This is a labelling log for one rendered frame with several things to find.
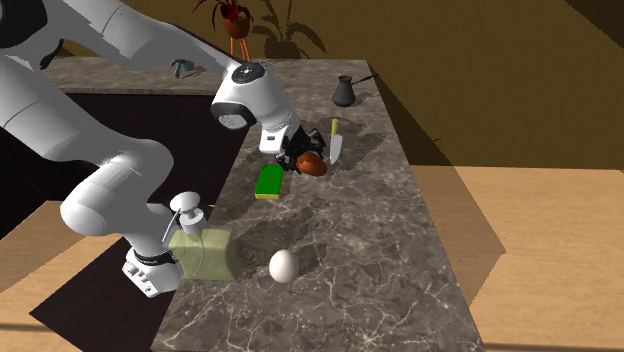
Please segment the brown egg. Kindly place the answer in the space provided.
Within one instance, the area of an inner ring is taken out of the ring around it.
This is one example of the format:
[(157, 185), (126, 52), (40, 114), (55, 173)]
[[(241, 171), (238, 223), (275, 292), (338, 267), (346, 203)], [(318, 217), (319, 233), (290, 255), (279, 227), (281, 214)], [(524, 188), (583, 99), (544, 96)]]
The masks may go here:
[(323, 176), (327, 172), (327, 165), (322, 158), (313, 151), (307, 151), (297, 158), (298, 170), (310, 176)]

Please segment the green and yellow sponge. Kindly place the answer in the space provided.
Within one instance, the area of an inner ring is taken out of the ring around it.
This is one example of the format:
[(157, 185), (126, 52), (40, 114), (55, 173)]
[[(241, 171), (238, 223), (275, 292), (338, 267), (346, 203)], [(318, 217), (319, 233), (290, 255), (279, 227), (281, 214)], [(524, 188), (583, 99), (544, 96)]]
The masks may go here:
[(255, 189), (256, 199), (278, 199), (281, 194), (284, 170), (280, 165), (263, 165)]

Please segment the dark grey coffee pot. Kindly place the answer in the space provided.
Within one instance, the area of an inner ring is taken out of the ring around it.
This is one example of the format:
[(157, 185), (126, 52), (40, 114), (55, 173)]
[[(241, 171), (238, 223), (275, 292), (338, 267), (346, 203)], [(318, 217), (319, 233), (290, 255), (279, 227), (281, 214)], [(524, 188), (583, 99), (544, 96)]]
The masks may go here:
[(361, 83), (376, 77), (376, 74), (363, 77), (354, 81), (350, 75), (341, 75), (338, 77), (338, 84), (332, 95), (332, 102), (338, 107), (350, 107), (354, 104), (356, 96), (353, 85)]

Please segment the white egg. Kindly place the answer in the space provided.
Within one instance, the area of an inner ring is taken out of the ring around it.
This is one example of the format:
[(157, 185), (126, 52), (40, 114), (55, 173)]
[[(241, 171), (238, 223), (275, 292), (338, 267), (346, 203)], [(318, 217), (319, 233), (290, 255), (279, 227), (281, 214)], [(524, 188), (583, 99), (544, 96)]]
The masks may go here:
[(293, 281), (299, 271), (297, 257), (289, 250), (279, 250), (274, 253), (269, 262), (269, 273), (278, 283)]

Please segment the red potted plant on stand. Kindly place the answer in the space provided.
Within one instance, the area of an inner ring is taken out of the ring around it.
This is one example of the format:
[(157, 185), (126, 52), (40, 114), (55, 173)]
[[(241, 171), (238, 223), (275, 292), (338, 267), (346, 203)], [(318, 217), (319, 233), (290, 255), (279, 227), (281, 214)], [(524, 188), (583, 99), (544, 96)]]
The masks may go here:
[(251, 60), (246, 38), (250, 33), (254, 19), (249, 9), (239, 4), (238, 0), (215, 0), (212, 10), (211, 23), (216, 28), (216, 15), (223, 18), (224, 28), (229, 36), (230, 54), (236, 54), (236, 44), (239, 44), (242, 58)]

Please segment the small teal figure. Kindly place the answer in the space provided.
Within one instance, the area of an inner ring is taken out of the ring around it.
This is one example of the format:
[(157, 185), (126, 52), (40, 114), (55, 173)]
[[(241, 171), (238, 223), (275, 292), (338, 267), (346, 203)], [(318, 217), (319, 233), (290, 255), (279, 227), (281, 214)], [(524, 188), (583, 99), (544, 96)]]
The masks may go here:
[(170, 66), (174, 68), (174, 76), (180, 78), (182, 72), (193, 71), (195, 64), (189, 60), (176, 59), (171, 62)]

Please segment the green soap dispenser bottle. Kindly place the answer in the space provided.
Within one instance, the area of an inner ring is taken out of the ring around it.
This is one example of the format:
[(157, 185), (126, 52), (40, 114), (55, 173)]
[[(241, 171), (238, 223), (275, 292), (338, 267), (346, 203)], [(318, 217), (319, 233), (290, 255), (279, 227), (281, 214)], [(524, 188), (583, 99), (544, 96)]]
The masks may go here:
[(182, 267), (186, 279), (233, 281), (241, 272), (230, 231), (210, 228), (193, 191), (176, 195), (169, 203), (173, 216), (162, 242)]

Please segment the yellow handled kitchen knife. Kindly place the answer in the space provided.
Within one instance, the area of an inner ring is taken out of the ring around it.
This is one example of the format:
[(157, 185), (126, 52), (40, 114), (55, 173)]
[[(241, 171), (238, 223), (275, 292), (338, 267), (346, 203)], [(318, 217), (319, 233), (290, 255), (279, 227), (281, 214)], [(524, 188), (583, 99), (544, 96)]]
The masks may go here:
[(330, 138), (330, 163), (334, 164), (340, 155), (343, 136), (338, 132), (339, 120), (334, 118), (332, 120), (331, 138)]

